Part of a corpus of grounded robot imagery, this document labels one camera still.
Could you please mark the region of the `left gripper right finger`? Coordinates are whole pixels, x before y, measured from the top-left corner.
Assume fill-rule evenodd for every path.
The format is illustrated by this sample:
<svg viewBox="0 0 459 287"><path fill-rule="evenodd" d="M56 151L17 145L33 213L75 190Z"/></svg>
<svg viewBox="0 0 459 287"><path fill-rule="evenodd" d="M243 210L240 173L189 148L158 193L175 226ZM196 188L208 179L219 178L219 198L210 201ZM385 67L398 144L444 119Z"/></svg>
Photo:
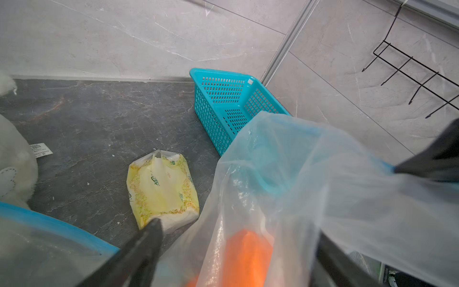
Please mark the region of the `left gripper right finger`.
<svg viewBox="0 0 459 287"><path fill-rule="evenodd" d="M316 259L310 276L311 287L380 287L330 238L320 233Z"/></svg>

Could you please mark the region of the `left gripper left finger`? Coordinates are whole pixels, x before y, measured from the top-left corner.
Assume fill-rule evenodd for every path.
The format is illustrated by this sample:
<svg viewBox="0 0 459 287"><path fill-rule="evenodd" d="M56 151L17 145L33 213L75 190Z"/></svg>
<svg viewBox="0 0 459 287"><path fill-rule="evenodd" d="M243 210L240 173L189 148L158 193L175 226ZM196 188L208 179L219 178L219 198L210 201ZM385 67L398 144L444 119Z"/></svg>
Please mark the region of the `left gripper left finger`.
<svg viewBox="0 0 459 287"><path fill-rule="evenodd" d="M80 287L151 286L162 241L161 220L155 218L78 285Z"/></svg>

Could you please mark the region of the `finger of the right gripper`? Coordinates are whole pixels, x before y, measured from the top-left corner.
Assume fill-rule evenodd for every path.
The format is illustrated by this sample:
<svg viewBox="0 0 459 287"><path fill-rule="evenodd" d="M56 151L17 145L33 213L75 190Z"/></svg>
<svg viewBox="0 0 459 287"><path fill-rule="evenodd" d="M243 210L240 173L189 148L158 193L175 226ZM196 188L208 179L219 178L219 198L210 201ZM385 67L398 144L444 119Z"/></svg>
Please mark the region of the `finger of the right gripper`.
<svg viewBox="0 0 459 287"><path fill-rule="evenodd" d="M398 164L394 173L404 173L438 182L459 180L459 120L446 129L421 153Z"/></svg>

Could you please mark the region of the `orange one bag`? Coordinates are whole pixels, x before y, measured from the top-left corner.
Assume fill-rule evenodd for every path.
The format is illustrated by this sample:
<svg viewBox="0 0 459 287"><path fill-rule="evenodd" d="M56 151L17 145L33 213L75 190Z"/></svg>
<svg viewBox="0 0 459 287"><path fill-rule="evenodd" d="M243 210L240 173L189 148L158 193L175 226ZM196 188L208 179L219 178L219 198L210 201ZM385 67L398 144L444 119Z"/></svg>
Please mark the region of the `orange one bag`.
<svg viewBox="0 0 459 287"><path fill-rule="evenodd" d="M262 287L273 252L268 232L242 229L225 239L219 231L204 257L201 272L188 287Z"/></svg>

